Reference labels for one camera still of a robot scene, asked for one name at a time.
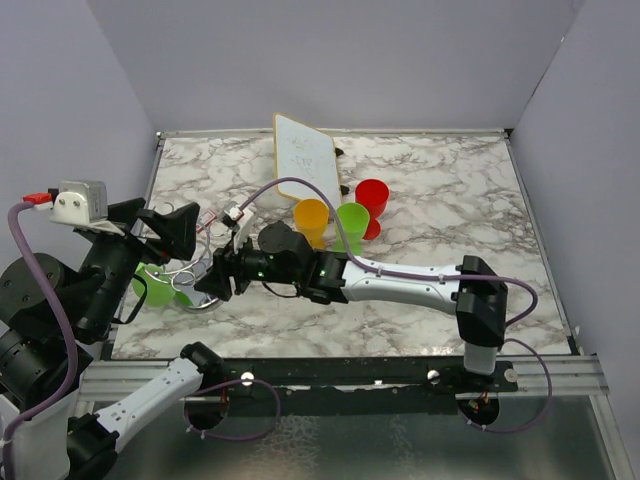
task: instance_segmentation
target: white wall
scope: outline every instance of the white wall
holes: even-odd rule
[[[84,0],[5,0],[0,14],[0,271],[18,256],[6,212],[62,179],[144,193],[151,124]],[[27,239],[78,266],[89,243],[46,215],[21,215]]]
[[[516,160],[579,341],[640,476],[640,3],[587,0],[518,123]]]
[[[581,0],[88,0],[154,127],[513,127]]]

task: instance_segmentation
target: white board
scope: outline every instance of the white board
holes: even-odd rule
[[[280,113],[273,116],[276,178],[298,177],[324,193],[334,208],[342,205],[333,138]],[[297,200],[320,197],[299,183],[278,185],[278,192]]]

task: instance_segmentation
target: green cup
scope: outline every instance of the green cup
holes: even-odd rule
[[[345,203],[338,207],[337,213],[344,233],[347,235],[349,248],[355,255],[360,255],[362,253],[360,240],[364,237],[369,225],[369,212],[359,203]],[[345,249],[337,224],[335,224],[335,229],[336,243],[333,246],[333,250],[335,252],[344,252]]]
[[[175,289],[169,283],[161,283],[159,280],[163,282],[168,282],[168,277],[160,276],[159,278],[154,277],[151,278],[149,273],[162,272],[163,269],[161,267],[157,267],[155,265],[145,265],[141,263],[138,265],[138,270],[136,270],[136,274],[144,279],[147,282],[147,298],[144,301],[145,305],[149,307],[164,307],[165,305],[169,305],[173,297],[176,295]],[[133,291],[138,297],[142,296],[144,292],[144,286],[138,282],[135,278],[131,281],[131,286],[133,287]]]

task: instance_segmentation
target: marble surface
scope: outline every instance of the marble surface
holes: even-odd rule
[[[530,282],[540,304],[507,336],[544,353],[569,353],[540,250],[508,150],[501,135],[336,136],[345,151],[341,183],[352,192],[359,181],[380,178],[391,189],[380,217],[382,234],[364,242],[363,256],[390,263],[445,265],[478,255],[500,275]],[[273,179],[270,134],[237,138],[167,139],[151,196],[166,202],[196,201],[221,211]],[[352,201],[353,193],[345,197]],[[255,232],[269,222],[292,222],[294,202],[271,190],[255,211]],[[213,228],[219,233],[221,225]],[[325,235],[330,246],[333,228]],[[226,238],[214,238],[222,246]],[[274,289],[287,293],[287,288]],[[128,295],[124,314],[137,299]],[[528,294],[511,287],[510,316]],[[183,345],[202,341],[227,357],[447,355],[462,353],[453,317],[411,305],[359,302],[316,305],[282,299],[253,284],[220,308],[190,315],[174,306],[144,307],[133,324],[119,327],[114,358],[168,358]],[[524,353],[517,346],[505,352]]]

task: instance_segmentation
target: screw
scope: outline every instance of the screw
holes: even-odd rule
[[[504,371],[504,379],[509,383],[515,383],[518,381],[518,373],[513,368],[507,368]]]
[[[440,372],[437,370],[429,370],[427,372],[427,380],[429,380],[431,385],[437,385],[440,383]]]

